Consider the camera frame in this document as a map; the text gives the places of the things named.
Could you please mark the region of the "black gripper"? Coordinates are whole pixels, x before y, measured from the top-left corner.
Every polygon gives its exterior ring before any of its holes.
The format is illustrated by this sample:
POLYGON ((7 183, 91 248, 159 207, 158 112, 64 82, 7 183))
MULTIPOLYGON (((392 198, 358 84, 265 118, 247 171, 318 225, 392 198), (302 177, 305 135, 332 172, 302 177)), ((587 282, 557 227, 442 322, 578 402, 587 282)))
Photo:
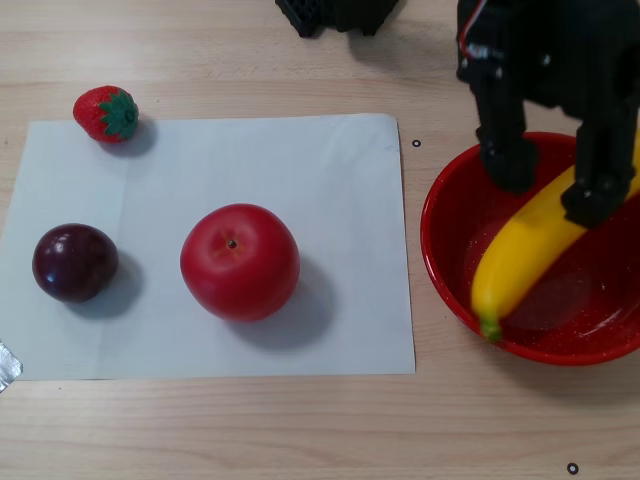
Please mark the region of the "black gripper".
POLYGON ((524 101, 583 120, 565 218, 593 228, 624 203, 636 175, 639 4, 636 1, 460 1, 458 78, 476 98, 483 166, 523 194, 537 147, 524 138, 524 101))

